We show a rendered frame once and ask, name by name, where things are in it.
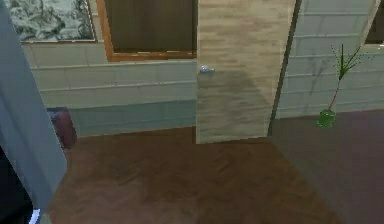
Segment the wood framed window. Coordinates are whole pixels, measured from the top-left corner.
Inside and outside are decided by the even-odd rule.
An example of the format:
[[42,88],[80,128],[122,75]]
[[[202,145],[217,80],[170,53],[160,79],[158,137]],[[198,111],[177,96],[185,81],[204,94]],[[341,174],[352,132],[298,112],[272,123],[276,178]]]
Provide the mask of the wood framed window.
[[194,59],[198,0],[95,0],[110,62]]

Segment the dark red bin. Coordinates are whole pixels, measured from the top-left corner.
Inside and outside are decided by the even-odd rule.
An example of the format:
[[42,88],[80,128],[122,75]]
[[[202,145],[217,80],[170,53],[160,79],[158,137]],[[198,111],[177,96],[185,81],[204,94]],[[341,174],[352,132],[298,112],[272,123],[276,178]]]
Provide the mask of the dark red bin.
[[77,133],[69,110],[66,107],[47,109],[56,136],[63,149],[70,150],[77,141]]

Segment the pale wooden room door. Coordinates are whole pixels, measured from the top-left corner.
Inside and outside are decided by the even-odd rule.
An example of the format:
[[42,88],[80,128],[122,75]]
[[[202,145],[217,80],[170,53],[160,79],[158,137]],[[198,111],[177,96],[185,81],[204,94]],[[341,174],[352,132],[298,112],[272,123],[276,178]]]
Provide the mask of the pale wooden room door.
[[301,2],[198,0],[198,144],[267,135]]

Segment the house plant in green pot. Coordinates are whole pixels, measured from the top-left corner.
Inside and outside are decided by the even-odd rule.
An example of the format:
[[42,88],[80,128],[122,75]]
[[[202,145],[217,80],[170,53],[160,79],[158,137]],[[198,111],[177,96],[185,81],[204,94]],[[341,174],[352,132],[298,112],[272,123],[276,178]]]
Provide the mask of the house plant in green pot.
[[337,83],[331,102],[325,109],[319,112],[316,121],[316,125],[319,128],[332,128],[335,125],[337,113],[333,110],[333,107],[340,90],[341,82],[353,68],[361,64],[361,46],[358,46],[352,53],[346,53],[344,45],[341,45],[338,49],[334,47],[331,47],[331,49],[336,60],[335,70]]

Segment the pale framed window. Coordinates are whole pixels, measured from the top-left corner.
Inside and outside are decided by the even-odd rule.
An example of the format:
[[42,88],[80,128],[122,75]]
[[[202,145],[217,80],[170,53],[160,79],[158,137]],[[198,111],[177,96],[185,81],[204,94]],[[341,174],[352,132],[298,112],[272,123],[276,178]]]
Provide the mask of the pale framed window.
[[379,49],[384,45],[384,0],[372,0],[359,45]]

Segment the framed grey landscape picture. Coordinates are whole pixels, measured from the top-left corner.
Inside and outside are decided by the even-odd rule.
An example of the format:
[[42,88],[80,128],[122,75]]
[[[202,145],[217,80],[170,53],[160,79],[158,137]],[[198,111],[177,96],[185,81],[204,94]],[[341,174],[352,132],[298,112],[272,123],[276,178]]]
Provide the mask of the framed grey landscape picture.
[[89,0],[0,0],[21,43],[95,42]]

